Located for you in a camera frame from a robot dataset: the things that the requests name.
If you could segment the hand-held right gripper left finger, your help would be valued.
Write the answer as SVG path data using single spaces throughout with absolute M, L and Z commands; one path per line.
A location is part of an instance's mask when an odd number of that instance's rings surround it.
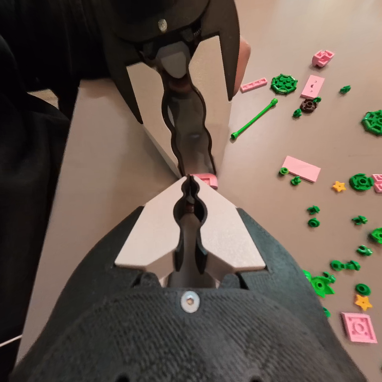
M 175 270 L 174 254 L 180 227 L 174 217 L 175 204 L 184 196 L 184 176 L 148 201 L 115 259 L 122 268 L 154 273 L 166 279 Z

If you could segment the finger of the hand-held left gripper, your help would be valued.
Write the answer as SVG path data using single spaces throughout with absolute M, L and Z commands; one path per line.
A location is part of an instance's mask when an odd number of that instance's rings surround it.
M 164 86 L 160 74 L 143 62 L 129 65 L 126 69 L 146 134 L 172 172 L 182 177 L 171 145 L 172 133 L 162 114 Z
M 231 101 L 228 100 L 225 72 L 219 36 L 201 41 L 189 63 L 189 74 L 194 87 L 203 98 L 204 126 L 210 138 L 215 175 L 219 176 L 230 139 Z

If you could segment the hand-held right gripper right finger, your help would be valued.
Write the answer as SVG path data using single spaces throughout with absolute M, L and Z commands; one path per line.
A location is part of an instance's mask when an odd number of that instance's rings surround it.
M 191 189 L 201 217 L 195 249 L 199 273 L 223 279 L 227 274 L 265 269 L 236 206 L 197 177 L 191 176 Z

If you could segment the pink curved brick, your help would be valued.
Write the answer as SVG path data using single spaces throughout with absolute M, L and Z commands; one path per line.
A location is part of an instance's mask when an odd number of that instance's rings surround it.
M 194 174 L 191 174 L 191 175 L 194 176 L 194 177 L 199 178 L 204 183 L 209 185 L 211 188 L 213 188 L 215 190 L 218 189 L 218 180 L 217 180 L 217 177 L 214 174 L 212 174 L 212 173 L 198 173 L 198 174 L 194 173 Z

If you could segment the person's left forearm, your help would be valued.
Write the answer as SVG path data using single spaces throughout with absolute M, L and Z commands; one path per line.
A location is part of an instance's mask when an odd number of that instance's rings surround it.
M 0 31 L 29 90 L 109 78 L 101 1 L 1 1 Z

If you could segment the person's left hand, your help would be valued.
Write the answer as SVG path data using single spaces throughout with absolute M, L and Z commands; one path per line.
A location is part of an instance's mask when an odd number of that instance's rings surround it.
M 250 55 L 251 55 L 251 45 L 242 36 L 240 36 L 240 48 L 239 48 L 238 62 L 236 67 L 236 77 L 235 77 L 235 86 L 233 90 L 233 96 L 235 96 L 238 93 L 241 87 L 241 83 L 245 75 L 245 71 L 246 71 L 248 61 L 250 59 Z

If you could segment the thin pink tile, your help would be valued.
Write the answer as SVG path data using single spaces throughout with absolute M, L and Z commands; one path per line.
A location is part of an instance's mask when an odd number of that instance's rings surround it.
M 267 79 L 266 78 L 261 78 L 261 79 L 258 79 L 256 81 L 250 82 L 250 83 L 242 84 L 240 86 L 240 90 L 241 90 L 242 93 L 246 93 L 248 91 L 261 88 L 261 87 L 263 87 L 263 86 L 265 86 L 267 84 L 268 84 Z

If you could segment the green stick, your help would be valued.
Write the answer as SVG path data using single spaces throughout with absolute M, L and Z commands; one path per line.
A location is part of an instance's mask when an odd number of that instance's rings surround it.
M 240 128 L 238 131 L 233 132 L 230 135 L 230 140 L 235 141 L 242 133 L 244 133 L 250 126 L 252 126 L 256 121 L 258 121 L 265 113 L 267 113 L 270 109 L 274 108 L 275 105 L 278 103 L 278 98 L 273 98 L 271 102 L 262 110 L 260 111 L 254 118 L 252 118 L 249 122 L 247 122 L 242 128 Z

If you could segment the green web piece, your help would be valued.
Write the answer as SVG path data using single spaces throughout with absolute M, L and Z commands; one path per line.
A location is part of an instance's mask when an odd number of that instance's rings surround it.
M 370 111 L 365 114 L 361 120 L 361 124 L 365 131 L 375 136 L 382 135 L 382 110 Z
M 270 88 L 276 94 L 287 95 L 297 89 L 298 80 L 291 75 L 280 74 L 272 78 Z

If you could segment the scattered small green clips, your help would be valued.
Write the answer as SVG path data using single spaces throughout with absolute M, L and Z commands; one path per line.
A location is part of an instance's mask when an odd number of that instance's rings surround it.
M 289 170 L 287 168 L 281 168 L 279 170 L 279 174 L 282 176 L 287 175 L 287 174 L 289 174 Z M 290 183 L 293 186 L 296 186 L 296 185 L 301 183 L 301 178 L 299 176 L 295 176 L 291 179 Z M 309 215 L 315 215 L 315 214 L 320 212 L 320 208 L 318 206 L 313 205 L 313 206 L 307 208 L 307 212 L 309 213 Z M 358 215 L 358 216 L 352 218 L 351 220 L 355 225 L 364 225 L 368 222 L 368 219 L 362 215 Z M 320 226 L 320 224 L 321 224 L 321 222 L 316 217 L 309 219 L 307 222 L 307 225 L 311 228 L 317 228 Z M 370 256 L 373 254 L 373 251 L 365 245 L 359 246 L 357 248 L 356 252 L 362 256 Z M 334 270 L 334 271 L 342 271 L 342 270 L 359 271 L 361 268 L 360 264 L 354 260 L 351 260 L 347 263 L 342 263 L 341 261 L 333 260 L 330 263 L 330 266 L 331 266 L 332 270 Z M 325 277 L 331 279 L 332 284 L 335 283 L 335 281 L 336 281 L 336 277 L 334 275 L 329 274 L 328 272 L 323 272 L 322 276 L 325 276 Z M 356 291 L 358 291 L 359 293 L 361 293 L 364 296 L 368 296 L 370 294 L 370 290 L 364 284 L 357 286 Z

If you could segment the large pink smooth tile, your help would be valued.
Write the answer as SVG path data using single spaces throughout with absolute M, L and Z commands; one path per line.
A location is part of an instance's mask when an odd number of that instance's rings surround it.
M 290 174 L 299 176 L 301 179 L 311 183 L 317 181 L 321 171 L 321 168 L 291 156 L 286 156 L 282 168 L 287 168 Z

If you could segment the person's black jacket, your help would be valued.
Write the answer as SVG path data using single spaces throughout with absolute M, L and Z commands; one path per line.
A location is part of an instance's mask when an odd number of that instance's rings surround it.
M 0 339 L 1 381 L 12 370 L 29 307 L 69 120 L 26 92 L 1 37 Z

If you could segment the green round flower plate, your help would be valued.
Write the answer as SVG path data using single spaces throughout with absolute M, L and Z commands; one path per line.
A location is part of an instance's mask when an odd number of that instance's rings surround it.
M 349 179 L 349 184 L 352 189 L 358 192 L 363 192 L 374 186 L 374 179 L 366 176 L 364 173 L 358 173 Z

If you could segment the pink square single-stud plate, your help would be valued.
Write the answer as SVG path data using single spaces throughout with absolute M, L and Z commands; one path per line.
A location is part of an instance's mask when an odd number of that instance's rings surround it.
M 378 343 L 371 318 L 361 313 L 341 313 L 347 338 L 354 343 Z

